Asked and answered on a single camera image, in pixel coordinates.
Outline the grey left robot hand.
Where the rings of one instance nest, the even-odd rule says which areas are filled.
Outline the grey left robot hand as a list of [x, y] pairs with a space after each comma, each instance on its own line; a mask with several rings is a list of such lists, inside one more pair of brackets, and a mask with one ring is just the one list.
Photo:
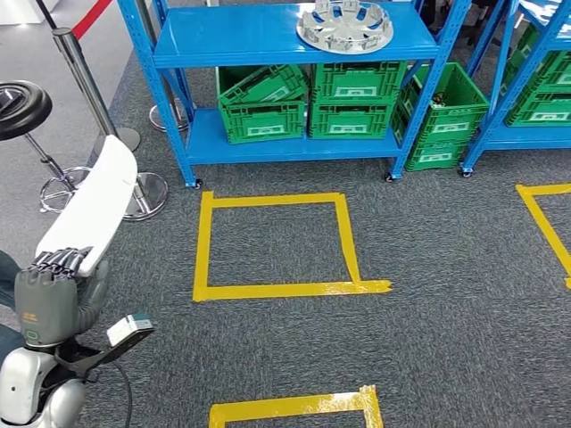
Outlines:
[[82, 277], [79, 269], [90, 252], [90, 247], [43, 251], [16, 274], [16, 313], [29, 347], [58, 345], [98, 320], [109, 289], [110, 263], [102, 259], [91, 275]]

